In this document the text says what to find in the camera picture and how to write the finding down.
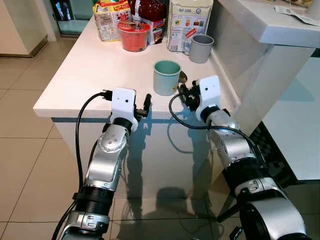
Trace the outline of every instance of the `red plastic cup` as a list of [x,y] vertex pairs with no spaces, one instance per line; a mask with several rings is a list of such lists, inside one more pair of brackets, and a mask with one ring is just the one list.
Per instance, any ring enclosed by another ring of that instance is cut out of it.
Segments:
[[130,52],[146,49],[150,26],[139,21],[122,21],[117,24],[122,47]]

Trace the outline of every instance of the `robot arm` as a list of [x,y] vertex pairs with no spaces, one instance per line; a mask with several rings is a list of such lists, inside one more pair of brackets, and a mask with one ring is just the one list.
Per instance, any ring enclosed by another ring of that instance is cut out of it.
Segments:
[[[239,130],[239,125],[227,110],[219,108],[220,86],[217,76],[192,83],[188,90],[181,85],[182,101],[195,111],[199,121],[207,126],[223,126]],[[243,135],[227,129],[211,129],[211,141],[224,167],[224,176],[237,204],[217,218],[222,222],[236,212],[240,214],[247,240],[306,240],[304,221],[277,186],[254,143]],[[230,239],[239,235],[232,232]]]
[[109,211],[121,174],[125,147],[141,117],[151,105],[147,94],[143,109],[136,109],[136,91],[116,88],[112,92],[111,124],[99,137],[95,154],[89,163],[85,181],[73,199],[76,206],[63,228],[62,240],[103,240],[109,226]]

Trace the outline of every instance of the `tile floor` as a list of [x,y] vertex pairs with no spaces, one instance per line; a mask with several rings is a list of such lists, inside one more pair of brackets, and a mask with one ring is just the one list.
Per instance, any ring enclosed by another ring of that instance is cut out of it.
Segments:
[[[77,188],[74,156],[52,121],[32,110],[74,42],[50,42],[33,59],[0,58],[0,240],[51,239]],[[320,239],[319,184],[291,186],[287,192],[309,235]],[[117,198],[104,238],[227,240],[240,220],[235,215],[214,221],[226,202],[234,203],[223,177],[216,179],[209,198]]]

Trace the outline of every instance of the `mint green cup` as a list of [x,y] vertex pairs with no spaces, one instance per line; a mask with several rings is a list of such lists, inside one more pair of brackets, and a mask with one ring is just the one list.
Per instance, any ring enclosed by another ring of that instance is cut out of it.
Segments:
[[153,66],[153,89],[162,96],[170,96],[177,90],[181,67],[178,63],[162,60]]

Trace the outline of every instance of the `cup rim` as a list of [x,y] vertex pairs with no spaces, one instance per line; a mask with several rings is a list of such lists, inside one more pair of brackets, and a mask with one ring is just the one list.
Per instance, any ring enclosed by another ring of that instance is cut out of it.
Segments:
[[[157,63],[160,63],[160,62],[172,62],[172,63],[175,63],[179,66],[179,71],[175,72],[175,73],[163,73],[163,72],[160,72],[156,69],[156,64]],[[179,63],[175,62],[175,61],[171,61],[171,60],[167,60],[167,59],[164,59],[164,60],[160,60],[160,61],[157,61],[154,65],[153,65],[153,70],[157,73],[157,74],[160,74],[162,76],[175,76],[177,74],[179,74],[181,72],[181,66]]]
[[[212,40],[212,42],[211,42],[211,43],[202,43],[202,42],[198,42],[198,41],[194,40],[194,37],[196,37],[196,36],[206,36],[206,37],[210,38],[210,39]],[[198,34],[198,35],[195,35],[195,36],[193,36],[193,37],[192,37],[191,41],[192,41],[193,43],[195,43],[195,44],[199,44],[199,45],[203,45],[203,46],[212,45],[212,44],[214,44],[214,42],[215,42],[215,40],[214,40],[214,38],[213,38],[213,37],[211,37],[211,36],[209,36],[209,35],[205,35],[205,34]]]

